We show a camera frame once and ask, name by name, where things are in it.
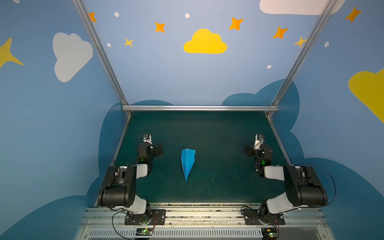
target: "yellow star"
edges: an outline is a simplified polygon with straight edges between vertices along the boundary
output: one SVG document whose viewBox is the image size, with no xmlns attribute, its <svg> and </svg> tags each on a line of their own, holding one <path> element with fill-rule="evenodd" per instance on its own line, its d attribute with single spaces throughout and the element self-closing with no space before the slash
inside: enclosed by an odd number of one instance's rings
<svg viewBox="0 0 384 240">
<path fill-rule="evenodd" d="M 162 24 L 156 23 L 156 31 L 164 32 L 164 25 L 165 25 L 165 23 L 162 23 Z"/>
<path fill-rule="evenodd" d="M 132 41 L 128 41 L 128 39 L 125 39 L 127 42 L 124 44 L 124 46 L 125 45 L 129 45 L 129 46 L 131 46 L 132 47 L 132 42 L 133 42 L 133 40 Z"/>
<path fill-rule="evenodd" d="M 351 21 L 351 23 L 353 22 L 353 20 L 355 20 L 355 17 L 357 15 L 359 15 L 362 11 L 357 11 L 356 10 L 356 7 L 353 8 L 351 14 L 348 15 L 348 17 L 346 17 L 345 19 L 349 19 Z"/>
<path fill-rule="evenodd" d="M 286 29 L 281 29 L 280 27 L 277 27 L 277 32 L 276 34 L 273 36 L 273 38 L 281 38 L 283 39 L 284 37 L 284 33 L 288 30 L 288 28 Z"/>
<path fill-rule="evenodd" d="M 304 43 L 306 40 L 307 40 L 307 39 L 303 39 L 303 38 L 300 36 L 300 40 L 299 40 L 297 43 L 295 43 L 294 45 L 299 45 L 300 48 L 301 48 L 301 46 L 303 45 L 303 43 Z"/>
<path fill-rule="evenodd" d="M 92 21 L 94 21 L 95 23 L 97 23 L 96 19 L 95 19 L 95 13 L 89 13 L 89 16 L 91 18 Z"/>
<path fill-rule="evenodd" d="M 231 30 L 231 29 L 237 29 L 238 31 L 240 30 L 240 23 L 243 21 L 244 19 L 240 19 L 240 20 L 236 20 L 235 18 L 232 18 L 232 25 L 229 27 L 228 30 Z"/>
<path fill-rule="evenodd" d="M 3 46 L 0 47 L 0 68 L 6 62 L 14 62 L 20 65 L 24 65 L 17 58 L 11 54 L 12 38 L 9 38 Z"/>
</svg>

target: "folded blue paper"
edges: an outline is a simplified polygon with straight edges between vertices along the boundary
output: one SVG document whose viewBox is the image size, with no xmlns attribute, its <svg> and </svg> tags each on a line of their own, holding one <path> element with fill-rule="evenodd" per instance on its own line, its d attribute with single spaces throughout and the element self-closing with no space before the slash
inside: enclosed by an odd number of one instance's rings
<svg viewBox="0 0 384 240">
<path fill-rule="evenodd" d="M 195 153 L 195 150 L 189 148 L 181 151 L 181 165 L 183 166 L 184 177 L 186 181 L 189 173 L 191 172 L 193 163 L 195 162 Z"/>
</svg>

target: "blue wall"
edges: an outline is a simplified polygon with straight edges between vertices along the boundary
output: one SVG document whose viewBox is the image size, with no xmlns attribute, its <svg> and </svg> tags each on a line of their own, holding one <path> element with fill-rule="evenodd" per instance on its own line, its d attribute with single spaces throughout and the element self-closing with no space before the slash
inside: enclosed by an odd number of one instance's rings
<svg viewBox="0 0 384 240">
<path fill-rule="evenodd" d="M 289 11 L 268 14 L 255 0 L 85 3 L 94 13 L 93 24 L 130 104 L 158 100 L 173 105 L 270 105 L 271 101 L 259 101 L 254 95 L 286 77 L 300 51 L 294 44 L 300 36 L 307 38 L 318 17 Z M 314 8 L 322 10 L 321 4 Z M 229 30 L 233 17 L 244 19 L 239 31 Z M 164 32 L 156 32 L 155 22 L 165 23 Z M 288 28 L 282 39 L 273 38 L 278 27 Z M 219 34 L 227 50 L 221 54 L 184 51 L 184 44 L 202 28 Z M 125 45 L 126 39 L 134 40 L 132 47 Z"/>
<path fill-rule="evenodd" d="M 351 22 L 345 18 L 354 7 L 362 12 Z M 334 176 L 337 198 L 322 211 L 336 240 L 377 239 L 384 234 L 375 220 L 384 211 L 384 123 L 349 88 L 356 73 L 384 68 L 384 32 L 379 30 L 383 9 L 381 0 L 346 1 L 331 16 L 282 99 L 280 111 L 272 115 L 292 163 L 312 163 Z M 319 174 L 331 199 L 332 182 Z M 368 219 L 372 219 L 370 229 L 375 229 L 372 237 L 365 228 L 356 227 Z"/>
<path fill-rule="evenodd" d="M 56 33 L 91 42 L 72 1 L 16 2 L 0 3 L 0 239 L 73 239 L 127 115 L 94 49 L 70 81 L 55 73 Z"/>
</svg>

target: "white cloud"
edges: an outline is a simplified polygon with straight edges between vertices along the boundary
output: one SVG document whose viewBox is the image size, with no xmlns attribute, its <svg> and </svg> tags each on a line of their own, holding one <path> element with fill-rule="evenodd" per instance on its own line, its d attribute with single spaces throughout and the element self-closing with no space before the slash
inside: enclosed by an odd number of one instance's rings
<svg viewBox="0 0 384 240">
<path fill-rule="evenodd" d="M 328 0 L 260 0 L 260 10 L 268 14 L 320 15 Z M 337 0 L 332 14 L 345 0 Z"/>
<path fill-rule="evenodd" d="M 55 74 L 63 83 L 71 80 L 93 56 L 92 45 L 75 33 L 56 33 L 53 37 L 53 51 L 57 58 Z"/>
</svg>

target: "green mat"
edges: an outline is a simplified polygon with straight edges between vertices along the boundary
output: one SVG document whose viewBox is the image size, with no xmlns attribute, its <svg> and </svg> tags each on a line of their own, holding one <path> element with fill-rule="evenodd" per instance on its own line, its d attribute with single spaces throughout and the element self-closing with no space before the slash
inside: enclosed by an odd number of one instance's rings
<svg viewBox="0 0 384 240">
<path fill-rule="evenodd" d="M 257 175 L 244 142 L 263 134 L 274 151 L 274 165 L 286 165 L 263 112 L 133 112 L 115 165 L 135 164 L 137 136 L 149 129 L 154 145 L 153 171 L 137 180 L 136 194 L 149 202 L 261 202 L 285 191 L 284 182 Z M 185 181 L 181 151 L 196 150 Z"/>
</svg>

